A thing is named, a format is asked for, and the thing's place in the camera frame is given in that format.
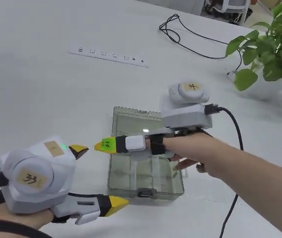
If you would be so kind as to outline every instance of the white table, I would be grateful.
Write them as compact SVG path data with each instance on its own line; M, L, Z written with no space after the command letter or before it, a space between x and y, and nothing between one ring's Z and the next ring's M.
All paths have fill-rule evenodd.
M204 83L211 102L236 116L245 149L282 165L282 105L240 97L226 72L238 57L209 60L170 42L158 26L175 11L132 0L0 0L0 155L26 147L52 134L67 143L92 147L109 136L114 106L159 110L159 96L181 78ZM180 13L183 22L200 32L229 41L249 29ZM200 52L222 56L225 48L181 32L182 42ZM149 68L86 58L67 53L69 44L125 54L141 54ZM238 146L230 119L214 117L214 136ZM109 157L89 151L78 161L73 191L106 192ZM205 237L219 236L230 204L195 199L197 186L211 197L233 193L194 168L184 179L185 195L173 203L145 201L109 218L83 226L73 221L46 226L58 238ZM271 237L282 234L247 205L237 205L225 238Z

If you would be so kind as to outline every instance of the wearable gripper device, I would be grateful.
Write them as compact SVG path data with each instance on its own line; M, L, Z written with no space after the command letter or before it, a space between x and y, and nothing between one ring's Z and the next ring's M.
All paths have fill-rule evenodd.
M204 132L212 127L211 111L217 106L203 105L209 94L202 85L194 82L176 83L169 87L169 94L161 98L161 119L163 128L134 136L117 136L103 139L95 145L95 150L109 154L131 153L139 162L152 155L173 153L163 145L164 137L184 136L194 132Z
M0 158L0 204L6 202L17 214L51 209L54 223L76 218L81 225L107 217L128 201L102 194L70 193L76 160L88 151L81 145L67 146L53 136L28 149L15 149Z

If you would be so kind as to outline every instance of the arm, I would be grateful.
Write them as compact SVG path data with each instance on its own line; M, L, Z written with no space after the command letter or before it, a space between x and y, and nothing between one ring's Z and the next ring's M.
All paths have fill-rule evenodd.
M0 204L0 220L20 223L34 229L39 230L42 226L51 222L54 218L54 215L50 210L41 211L35 214L30 215L17 215L12 214L5 203ZM0 238L23 238L23 236L2 233L0 232Z
M164 145L176 155L188 158L175 170L201 162L207 172L229 185L244 201L282 231L282 168L198 133L165 138Z

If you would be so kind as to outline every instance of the hand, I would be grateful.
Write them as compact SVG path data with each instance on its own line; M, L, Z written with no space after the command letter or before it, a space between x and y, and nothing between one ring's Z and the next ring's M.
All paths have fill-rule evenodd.
M35 229L50 223L54 218L50 210L41 211L34 214L14 214L9 211L6 203L0 204L0 220L20 223Z
M167 150L175 153L174 157L171 158L172 161L185 158L174 167L175 171L183 170L199 162L204 164L204 166L198 165L198 172L207 172L209 175L217 178L220 166L216 160L216 155L218 153L225 153L226 149L231 148L225 143L203 133L164 138L163 144Z

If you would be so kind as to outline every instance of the beige label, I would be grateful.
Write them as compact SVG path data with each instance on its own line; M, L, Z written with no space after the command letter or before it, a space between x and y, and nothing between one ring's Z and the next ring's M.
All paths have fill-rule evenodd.
M47 177L27 169L21 169L17 181L34 189L41 189L47 182Z
M199 90L200 86L196 83L183 83L185 91L196 91Z
M59 147L59 145L56 143L56 141L45 142L44 145L50 151L53 157L65 154L63 150Z

